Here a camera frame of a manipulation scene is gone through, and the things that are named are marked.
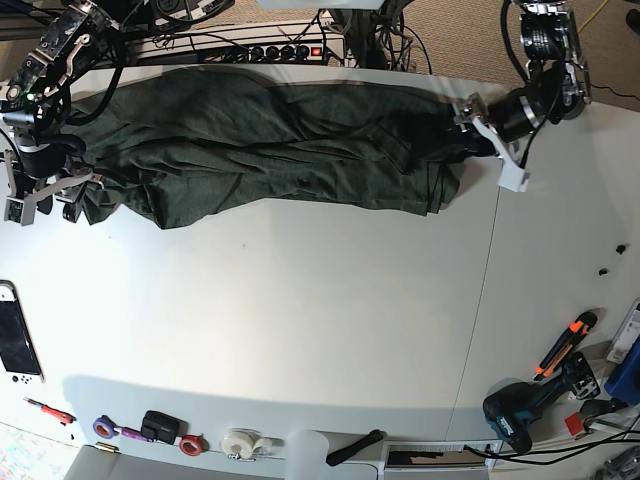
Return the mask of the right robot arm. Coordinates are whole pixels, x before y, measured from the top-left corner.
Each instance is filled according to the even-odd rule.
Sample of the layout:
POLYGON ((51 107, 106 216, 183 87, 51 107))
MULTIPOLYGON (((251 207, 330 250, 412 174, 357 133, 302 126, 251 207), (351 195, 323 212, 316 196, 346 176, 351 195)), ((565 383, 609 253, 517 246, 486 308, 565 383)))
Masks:
POLYGON ((87 186, 103 186, 102 175, 83 160, 85 142, 63 129, 85 125, 105 110, 124 69, 119 27, 99 2, 70 2, 2 86, 1 133, 9 143, 2 155, 10 189, 5 220, 30 225, 60 201, 64 218, 76 222, 87 186), (72 85, 110 52, 116 53, 116 69, 103 99, 92 113, 72 115, 72 85))

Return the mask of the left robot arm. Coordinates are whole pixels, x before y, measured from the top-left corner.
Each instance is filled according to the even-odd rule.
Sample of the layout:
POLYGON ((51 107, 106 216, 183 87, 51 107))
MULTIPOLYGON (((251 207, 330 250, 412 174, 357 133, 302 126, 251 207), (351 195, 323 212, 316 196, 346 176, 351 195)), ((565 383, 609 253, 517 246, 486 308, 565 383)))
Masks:
POLYGON ((545 126, 576 118, 591 102, 589 68, 574 12, 564 1, 504 1, 499 20, 505 52, 523 85, 495 100, 469 95, 453 104, 454 120, 463 160, 498 154, 473 124, 478 120, 506 147, 526 141, 515 161, 524 168, 545 126))

